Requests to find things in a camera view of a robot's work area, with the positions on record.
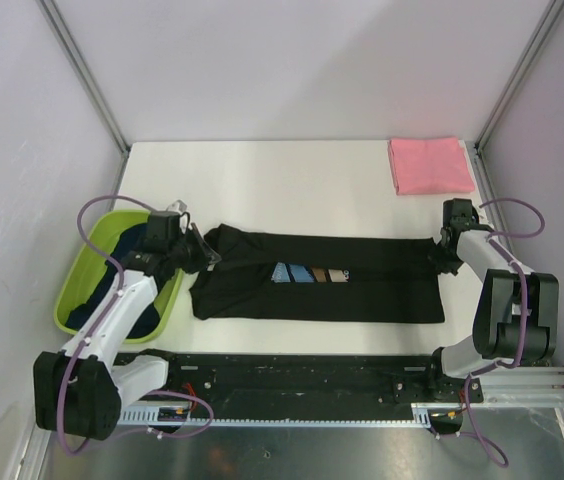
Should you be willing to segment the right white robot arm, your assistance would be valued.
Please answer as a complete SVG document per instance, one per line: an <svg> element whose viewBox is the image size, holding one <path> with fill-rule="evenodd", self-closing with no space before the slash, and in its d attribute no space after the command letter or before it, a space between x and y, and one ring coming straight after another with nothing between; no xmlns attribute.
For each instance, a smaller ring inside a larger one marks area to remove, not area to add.
<svg viewBox="0 0 564 480"><path fill-rule="evenodd" d="M548 361L555 352L559 281L518 260L500 241L510 236L481 222L468 199L443 203L430 259L439 274L469 266L482 287L471 335L432 354L423 388L435 401L455 394L459 380Z"/></svg>

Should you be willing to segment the black printed t shirt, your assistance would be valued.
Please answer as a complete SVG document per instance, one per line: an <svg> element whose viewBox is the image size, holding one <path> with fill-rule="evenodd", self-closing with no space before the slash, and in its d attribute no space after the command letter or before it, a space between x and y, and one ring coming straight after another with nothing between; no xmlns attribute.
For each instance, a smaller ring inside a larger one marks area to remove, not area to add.
<svg viewBox="0 0 564 480"><path fill-rule="evenodd" d="M222 224L205 239L221 260L190 289L200 320L445 321L430 238L271 234Z"/></svg>

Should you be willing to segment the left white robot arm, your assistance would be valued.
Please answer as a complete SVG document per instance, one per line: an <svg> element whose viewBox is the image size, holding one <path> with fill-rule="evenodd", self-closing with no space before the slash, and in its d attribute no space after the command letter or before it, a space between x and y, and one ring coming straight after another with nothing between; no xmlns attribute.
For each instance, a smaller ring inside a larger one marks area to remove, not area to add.
<svg viewBox="0 0 564 480"><path fill-rule="evenodd" d="M123 366L114 361L141 315L177 273L197 273L219 259L188 212L149 213L134 246L121 259L108 259L113 278L83 326L59 351L36 358L37 426L105 440L122 411L143 396L176 397L183 376L167 360L140 355Z"/></svg>

